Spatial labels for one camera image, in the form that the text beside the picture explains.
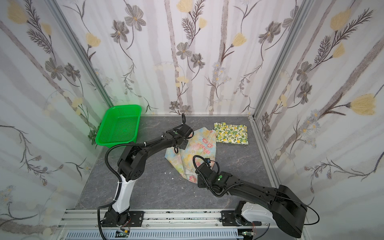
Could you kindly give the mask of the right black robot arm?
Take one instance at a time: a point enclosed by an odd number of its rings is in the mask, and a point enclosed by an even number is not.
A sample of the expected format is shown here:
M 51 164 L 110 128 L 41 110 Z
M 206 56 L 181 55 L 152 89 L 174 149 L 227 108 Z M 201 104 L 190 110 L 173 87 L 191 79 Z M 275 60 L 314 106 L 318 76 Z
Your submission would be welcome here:
M 194 164 L 198 187 L 206 188 L 220 198 L 225 194 L 258 204 L 272 213 L 273 220 L 284 233 L 294 238 L 302 236 L 307 206 L 286 186 L 263 187 L 227 173 L 217 173 L 207 164 Z

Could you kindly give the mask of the pastel floral skirt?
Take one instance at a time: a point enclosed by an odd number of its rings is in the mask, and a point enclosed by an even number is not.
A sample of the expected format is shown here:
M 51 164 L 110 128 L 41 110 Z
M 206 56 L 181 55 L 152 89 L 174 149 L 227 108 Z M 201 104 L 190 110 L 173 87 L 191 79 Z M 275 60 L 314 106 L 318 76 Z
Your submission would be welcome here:
M 174 148 L 166 150 L 165 158 L 177 170 L 177 172 L 186 180 L 196 184 L 198 176 L 195 173 L 196 168 L 193 164 L 193 156 L 199 155 L 211 160 L 213 166 L 216 160 L 217 133 L 214 130 L 208 130 L 203 127 L 194 131 L 194 136 L 188 140 L 185 150 L 179 150 L 175 153 Z

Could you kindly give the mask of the lemon print yellow skirt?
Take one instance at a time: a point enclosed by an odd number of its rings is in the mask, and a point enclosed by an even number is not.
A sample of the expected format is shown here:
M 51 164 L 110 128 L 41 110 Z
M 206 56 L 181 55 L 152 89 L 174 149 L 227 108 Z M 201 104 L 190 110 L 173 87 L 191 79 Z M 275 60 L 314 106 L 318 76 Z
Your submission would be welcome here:
M 248 145 L 248 128 L 246 125 L 229 125 L 214 123 L 218 143 Z

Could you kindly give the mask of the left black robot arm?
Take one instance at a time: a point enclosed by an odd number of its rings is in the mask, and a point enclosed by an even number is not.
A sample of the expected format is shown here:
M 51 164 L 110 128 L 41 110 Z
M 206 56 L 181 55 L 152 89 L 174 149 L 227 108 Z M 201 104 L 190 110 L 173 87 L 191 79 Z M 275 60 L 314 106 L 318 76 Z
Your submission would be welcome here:
M 145 171 L 146 162 L 152 155 L 168 149 L 184 150 L 188 139 L 192 138 L 194 131 L 186 124 L 172 128 L 149 142 L 119 144 L 111 147 L 104 157 L 107 168 L 118 178 L 118 186 L 111 203 L 97 208 L 98 227 L 123 226 L 130 219 L 130 201 L 134 185 Z M 118 160 L 118 169 L 114 170 L 109 163 L 109 154 L 112 150 L 124 147 Z

